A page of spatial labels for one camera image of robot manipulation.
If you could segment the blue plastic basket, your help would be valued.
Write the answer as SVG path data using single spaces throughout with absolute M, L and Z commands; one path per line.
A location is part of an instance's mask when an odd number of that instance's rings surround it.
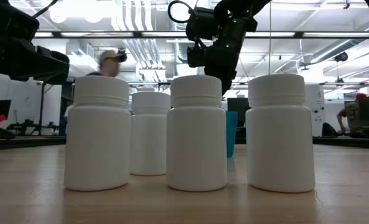
M 231 158 L 234 153 L 237 124 L 238 124 L 238 113 L 236 111 L 227 111 L 226 112 L 227 158 Z

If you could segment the black bag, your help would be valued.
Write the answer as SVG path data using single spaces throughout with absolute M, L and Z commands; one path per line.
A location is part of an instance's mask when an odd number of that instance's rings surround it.
M 325 138 L 336 138 L 338 136 L 338 132 L 329 123 L 323 123 L 321 136 Z

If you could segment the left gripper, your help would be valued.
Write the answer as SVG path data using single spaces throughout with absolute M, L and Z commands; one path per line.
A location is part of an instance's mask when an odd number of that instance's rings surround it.
M 0 0 L 0 74 L 26 82 L 29 78 L 44 83 L 64 83 L 70 69 L 69 58 L 60 52 L 34 46 L 32 39 L 39 28 L 37 17 L 58 0 L 30 16 Z

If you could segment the black metal rig frame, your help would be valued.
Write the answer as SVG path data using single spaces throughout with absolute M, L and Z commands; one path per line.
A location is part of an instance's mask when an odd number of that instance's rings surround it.
M 184 31 L 39 31 L 35 39 L 186 39 Z M 248 32 L 246 39 L 337 39 L 368 40 L 369 31 L 256 31 Z M 0 139 L 0 149 L 18 147 L 52 146 L 63 143 L 63 138 L 24 137 L 21 139 Z

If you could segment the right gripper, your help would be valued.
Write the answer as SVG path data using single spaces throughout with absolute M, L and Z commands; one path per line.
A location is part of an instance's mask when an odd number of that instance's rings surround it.
M 225 12 L 195 7 L 189 13 L 186 36 L 194 46 L 204 49 L 204 73 L 221 81 L 224 95 L 236 77 L 241 47 L 250 31 L 250 9 L 241 7 Z

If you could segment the person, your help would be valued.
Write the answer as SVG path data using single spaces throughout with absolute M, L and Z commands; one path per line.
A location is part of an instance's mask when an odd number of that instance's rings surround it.
M 337 121 L 338 121 L 338 124 L 340 126 L 340 133 L 342 135 L 344 135 L 346 133 L 346 128 L 345 126 L 343 125 L 343 119 L 344 118 L 348 118 L 348 108 L 351 108 L 351 107 L 354 107 L 356 105 L 356 103 L 359 101 L 359 100 L 362 100 L 362 99 L 365 99 L 367 98 L 367 95 L 364 94 L 364 93 L 357 93 L 356 94 L 356 100 L 354 101 L 351 101 L 351 102 L 347 102 L 345 104 L 345 108 L 340 110 L 338 113 L 337 113 Z
M 120 66 L 127 60 L 125 49 L 105 50 L 99 57 L 99 70 L 91 72 L 87 76 L 104 76 L 116 78 L 119 75 Z

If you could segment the white plastic pill bottle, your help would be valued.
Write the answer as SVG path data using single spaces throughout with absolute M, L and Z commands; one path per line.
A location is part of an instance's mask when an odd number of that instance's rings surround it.
M 166 184 L 208 192 L 227 182 L 226 112 L 218 78 L 191 75 L 170 84 Z
M 304 78 L 296 74 L 254 78 L 248 84 L 248 103 L 248 183 L 273 192 L 312 191 L 312 123 Z
M 132 95 L 131 110 L 130 173 L 164 175 L 170 96 L 153 91 L 135 93 Z
M 75 80 L 68 113 L 64 186 L 77 191 L 127 184 L 131 143 L 129 85 L 124 80 L 85 76 Z

